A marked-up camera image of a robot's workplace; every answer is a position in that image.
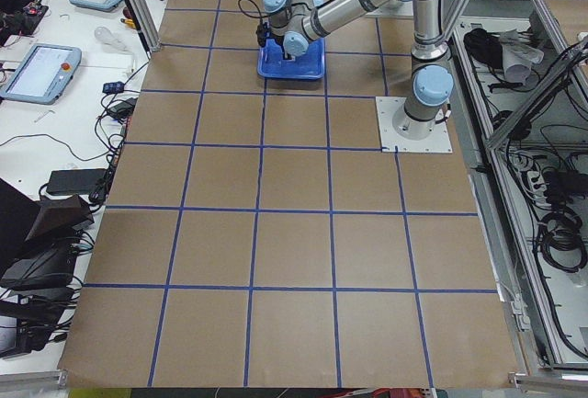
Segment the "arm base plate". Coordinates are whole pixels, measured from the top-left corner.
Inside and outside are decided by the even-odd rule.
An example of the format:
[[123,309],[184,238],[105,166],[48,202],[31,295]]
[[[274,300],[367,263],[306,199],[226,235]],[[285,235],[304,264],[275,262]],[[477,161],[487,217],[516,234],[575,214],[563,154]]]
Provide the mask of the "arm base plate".
[[376,97],[380,148],[383,153],[451,154],[447,124],[441,109],[426,122],[410,119],[405,97]]

